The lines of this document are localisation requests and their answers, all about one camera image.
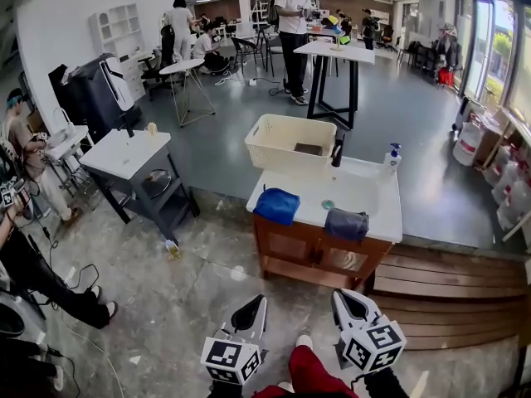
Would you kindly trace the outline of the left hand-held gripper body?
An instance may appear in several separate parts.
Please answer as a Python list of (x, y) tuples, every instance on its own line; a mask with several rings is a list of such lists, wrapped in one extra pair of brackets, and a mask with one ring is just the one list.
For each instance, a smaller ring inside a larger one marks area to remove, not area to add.
[(212, 337), (206, 338), (201, 364), (214, 381), (244, 386), (263, 363), (264, 332), (264, 328), (237, 331), (223, 322)]

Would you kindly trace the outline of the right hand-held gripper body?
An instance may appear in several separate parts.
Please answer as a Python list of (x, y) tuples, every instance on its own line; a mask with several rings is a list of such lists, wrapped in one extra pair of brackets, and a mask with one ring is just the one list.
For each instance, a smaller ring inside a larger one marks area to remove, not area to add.
[(334, 349), (342, 370), (356, 374), (372, 374), (389, 368), (402, 355), (407, 340), (397, 321), (373, 312), (368, 320), (334, 312), (339, 328), (339, 341)]

